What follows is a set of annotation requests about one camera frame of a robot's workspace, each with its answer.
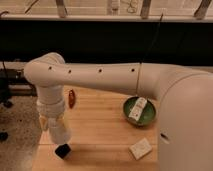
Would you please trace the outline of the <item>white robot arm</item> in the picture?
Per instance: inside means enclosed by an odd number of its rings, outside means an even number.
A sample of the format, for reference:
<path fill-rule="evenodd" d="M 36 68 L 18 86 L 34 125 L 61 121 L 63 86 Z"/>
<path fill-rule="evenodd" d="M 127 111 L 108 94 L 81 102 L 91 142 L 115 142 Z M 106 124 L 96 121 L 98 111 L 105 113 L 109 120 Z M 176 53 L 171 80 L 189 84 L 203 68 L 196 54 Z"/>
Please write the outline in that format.
<path fill-rule="evenodd" d="M 36 87 L 41 127 L 53 143 L 71 138 L 65 85 L 136 95 L 160 102 L 159 171 L 213 171 L 213 73 L 172 64 L 71 64 L 51 52 L 29 61 L 24 76 Z"/>

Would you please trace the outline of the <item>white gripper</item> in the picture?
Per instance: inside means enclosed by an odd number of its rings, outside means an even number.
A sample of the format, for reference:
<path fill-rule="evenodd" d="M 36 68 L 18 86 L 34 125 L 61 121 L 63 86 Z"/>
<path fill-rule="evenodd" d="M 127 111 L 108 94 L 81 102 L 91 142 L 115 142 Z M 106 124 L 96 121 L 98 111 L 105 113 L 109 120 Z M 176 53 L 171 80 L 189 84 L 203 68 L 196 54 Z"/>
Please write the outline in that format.
<path fill-rule="evenodd" d="M 71 131 L 63 115 L 57 117 L 40 115 L 39 122 L 41 129 L 49 132 L 50 139 L 54 144 L 64 145 L 70 140 Z"/>

